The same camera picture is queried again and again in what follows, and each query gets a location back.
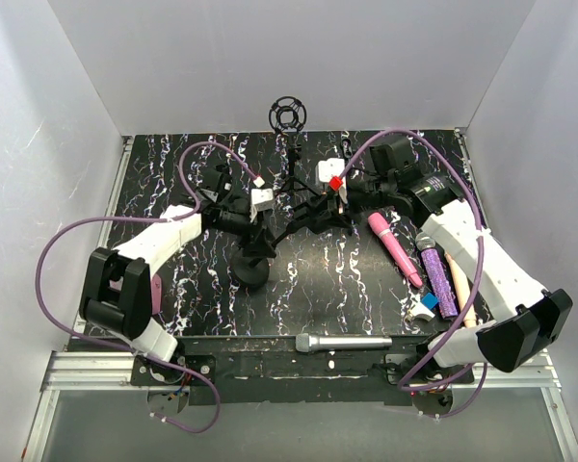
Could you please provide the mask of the black tripod stand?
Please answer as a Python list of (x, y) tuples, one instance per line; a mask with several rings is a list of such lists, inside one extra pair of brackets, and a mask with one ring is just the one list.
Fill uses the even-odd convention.
[(340, 149), (343, 159), (346, 162), (349, 162), (354, 156), (351, 140), (348, 138), (342, 138), (340, 142)]
[(308, 192), (317, 192), (301, 180), (296, 173), (296, 166), (302, 159), (302, 146), (299, 144), (299, 135), (307, 121), (307, 110), (304, 104), (295, 96), (281, 96), (270, 107), (268, 121), (273, 131), (285, 143), (287, 157), (287, 171), (282, 176), (280, 188), (276, 195)]

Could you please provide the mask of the beige peach microphone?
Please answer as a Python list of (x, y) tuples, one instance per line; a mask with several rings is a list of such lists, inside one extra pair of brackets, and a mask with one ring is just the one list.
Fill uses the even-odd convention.
[[(470, 295), (468, 279), (464, 271), (460, 268), (458, 263), (449, 253), (445, 253), (444, 256), (447, 260), (452, 275), (456, 290), (457, 302), (459, 304), (460, 310), (462, 310)], [(477, 315), (473, 305), (469, 307), (467, 314), (464, 316), (463, 324), (466, 328), (476, 327), (478, 325)]]

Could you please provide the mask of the pink tall microphone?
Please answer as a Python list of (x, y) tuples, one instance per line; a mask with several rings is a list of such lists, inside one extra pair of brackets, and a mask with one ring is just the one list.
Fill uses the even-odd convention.
[(371, 230), (380, 239), (403, 276), (415, 288), (422, 288), (423, 281), (415, 265), (413, 265), (404, 248), (392, 233), (387, 220), (379, 212), (371, 214), (367, 220)]

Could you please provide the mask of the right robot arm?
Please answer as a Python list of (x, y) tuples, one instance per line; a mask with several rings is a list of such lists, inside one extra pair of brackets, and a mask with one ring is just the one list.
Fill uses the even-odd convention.
[(446, 251), (486, 302), (490, 321), (450, 330), (428, 343), (416, 359), (424, 380), (438, 382), (452, 367), (477, 362), (513, 372), (560, 336), (572, 299), (563, 289), (546, 289), (517, 264), (483, 225), (466, 185), (419, 166), (410, 145), (416, 137), (396, 133), (391, 144), (362, 145), (359, 153), (370, 154), (376, 172), (371, 180), (351, 182), (357, 154), (319, 162), (316, 180), (339, 198), (343, 213), (351, 207), (392, 207), (410, 218), (422, 231), (416, 241)]

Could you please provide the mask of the purple glitter microphone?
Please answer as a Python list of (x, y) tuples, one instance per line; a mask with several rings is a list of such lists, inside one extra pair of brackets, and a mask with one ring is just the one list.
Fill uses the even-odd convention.
[(434, 295), (438, 299), (441, 317), (446, 320), (455, 318), (459, 311), (434, 239), (421, 231), (415, 237), (415, 245), (420, 253)]

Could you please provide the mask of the silver grey microphone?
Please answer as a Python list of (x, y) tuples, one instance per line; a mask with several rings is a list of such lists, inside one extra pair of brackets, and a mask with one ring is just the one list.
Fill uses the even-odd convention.
[(387, 336), (327, 336), (302, 333), (295, 338), (296, 351), (310, 353), (332, 350), (386, 349), (393, 345)]

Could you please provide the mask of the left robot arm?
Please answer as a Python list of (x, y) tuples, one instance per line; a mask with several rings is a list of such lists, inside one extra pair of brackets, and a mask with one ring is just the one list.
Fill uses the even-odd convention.
[(92, 253), (79, 307), (86, 322), (155, 358), (152, 372), (167, 385), (184, 377), (186, 363), (176, 355), (177, 340), (154, 318), (152, 279), (158, 269), (209, 228), (239, 237), (235, 276), (248, 287), (267, 281), (268, 261), (276, 255), (265, 220), (274, 192), (263, 179), (242, 192), (233, 187), (227, 168), (218, 166), (187, 192), (184, 204), (169, 206), (136, 237)]

